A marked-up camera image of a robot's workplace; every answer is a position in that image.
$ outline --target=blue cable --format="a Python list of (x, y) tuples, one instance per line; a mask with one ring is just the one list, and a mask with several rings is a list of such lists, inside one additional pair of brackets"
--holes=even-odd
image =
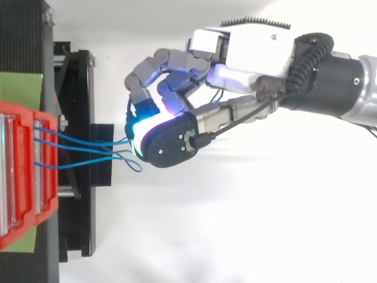
[(96, 154), (103, 154), (103, 155), (113, 155), (113, 154), (119, 154), (119, 153), (122, 153), (122, 152), (129, 152), (129, 153), (132, 153), (131, 150), (119, 150), (117, 152), (114, 152), (110, 149), (107, 149), (107, 152), (102, 152), (100, 150), (94, 150), (94, 149), (85, 149), (83, 147), (72, 147), (72, 146), (63, 146), (61, 144), (56, 144), (56, 143), (50, 143), (49, 141), (46, 141), (46, 140), (41, 140), (41, 139), (37, 139), (37, 138), (34, 138), (34, 140), (36, 142), (40, 142), (40, 143), (43, 143), (43, 144), (47, 144), (49, 146), (55, 146), (55, 147), (59, 147), (60, 149), (67, 149), (67, 150), (75, 150), (75, 151), (79, 151), (79, 152), (91, 152), (91, 153), (96, 153)]
[(218, 90), (216, 91), (216, 94), (212, 97), (210, 103), (213, 102), (213, 100), (216, 98), (216, 96), (219, 94), (219, 92), (220, 92), (220, 89), (218, 89)]
[[(104, 141), (102, 141), (102, 140), (95, 140), (95, 142), (104, 143)], [(103, 146), (102, 149), (104, 149), (104, 150), (106, 150), (106, 151), (108, 151), (108, 152), (111, 152), (111, 149), (108, 149), (107, 147), (104, 147), (104, 146)], [(119, 156), (119, 157), (124, 158), (124, 157), (123, 157), (122, 155), (120, 155), (119, 153), (116, 153), (116, 155)], [(137, 172), (137, 173), (140, 173), (141, 171), (143, 171), (143, 168), (141, 167), (141, 165), (140, 165), (139, 163), (136, 163), (137, 166), (140, 168), (139, 170), (137, 170), (137, 169), (133, 168), (133, 167), (130, 165), (130, 163), (129, 163), (126, 159), (125, 159), (124, 161), (127, 163), (127, 165), (129, 166), (129, 168), (131, 168), (133, 171), (135, 171), (135, 172)]]
[(69, 169), (69, 168), (87, 165), (87, 164), (93, 164), (93, 163), (102, 162), (102, 161), (106, 161), (106, 160), (127, 160), (130, 163), (134, 163), (134, 164), (138, 165), (140, 167), (140, 170), (142, 170), (141, 166), (137, 162), (135, 162), (131, 159), (123, 158), (123, 157), (103, 157), (103, 158), (99, 158), (99, 159), (87, 160), (87, 161), (83, 161), (83, 162), (73, 163), (73, 164), (69, 164), (69, 165), (61, 165), (61, 166), (44, 165), (44, 164), (38, 163), (38, 162), (34, 162), (34, 165), (37, 165), (39, 167), (46, 168), (46, 169), (58, 169), (59, 170), (59, 169)]
[(68, 137), (68, 136), (66, 136), (64, 134), (57, 133), (55, 131), (51, 131), (51, 130), (47, 130), (47, 129), (43, 129), (43, 128), (39, 128), (39, 127), (34, 127), (34, 130), (43, 131), (44, 133), (53, 134), (55, 136), (61, 137), (62, 139), (70, 140), (71, 142), (78, 143), (78, 144), (83, 144), (85, 146), (103, 147), (103, 146), (118, 146), (120, 144), (131, 143), (130, 140), (127, 140), (127, 141), (116, 141), (116, 142), (112, 142), (112, 143), (91, 143), (91, 142), (88, 142), (88, 141), (77, 140), (77, 139), (74, 139), (72, 137)]

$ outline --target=screw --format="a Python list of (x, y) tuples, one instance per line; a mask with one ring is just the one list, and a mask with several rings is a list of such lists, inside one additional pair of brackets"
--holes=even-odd
[(59, 116), (59, 129), (65, 131), (65, 127), (68, 127), (68, 121), (65, 119), (64, 115)]
[(97, 66), (97, 60), (95, 59), (95, 57), (90, 57), (90, 59), (89, 59), (89, 65), (92, 68), (94, 68), (94, 67)]
[(46, 10), (46, 13), (43, 14), (42, 16), (42, 21), (47, 24), (49, 27), (52, 27), (55, 25), (55, 22), (54, 22), (54, 14), (55, 14), (55, 11), (51, 8), (47, 9)]

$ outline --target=white background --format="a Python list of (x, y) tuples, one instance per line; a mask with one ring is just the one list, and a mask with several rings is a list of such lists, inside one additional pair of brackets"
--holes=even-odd
[[(291, 23), (297, 36), (327, 32), (337, 51), (377, 56), (367, 0), (49, 4), (55, 40), (97, 58), (95, 121), (114, 123), (115, 140), (124, 137), (126, 75), (223, 19), (261, 15)], [(202, 87), (194, 102), (213, 94)], [(136, 174), (114, 162), (113, 186), (97, 188), (97, 251), (70, 253), (61, 282), (377, 282), (376, 145), (360, 127), (280, 109), (176, 167), (143, 163)]]

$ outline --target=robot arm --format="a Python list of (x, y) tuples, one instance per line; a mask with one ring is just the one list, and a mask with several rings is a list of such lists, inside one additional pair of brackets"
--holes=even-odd
[[(195, 31), (186, 52), (160, 49), (125, 79), (130, 93), (125, 131), (136, 155), (156, 167), (192, 158), (200, 148), (240, 123), (265, 119), (278, 107), (377, 126), (377, 58), (332, 51), (325, 34), (294, 39), (290, 26), (244, 18)], [(146, 89), (162, 73), (157, 91)], [(244, 94), (194, 108), (188, 97), (206, 83)], [(130, 110), (135, 107), (135, 116)]]

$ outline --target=green paper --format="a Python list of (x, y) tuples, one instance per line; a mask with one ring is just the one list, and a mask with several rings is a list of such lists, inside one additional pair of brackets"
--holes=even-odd
[(31, 228), (31, 230), (18, 241), (12, 245), (6, 247), (0, 252), (34, 252), (35, 238), (37, 235), (37, 227)]
[[(39, 110), (41, 104), (42, 74), (0, 72), (0, 101), (16, 103)], [(37, 228), (33, 227), (24, 237), (3, 252), (34, 252)]]
[(39, 110), (42, 74), (0, 73), (0, 101)]

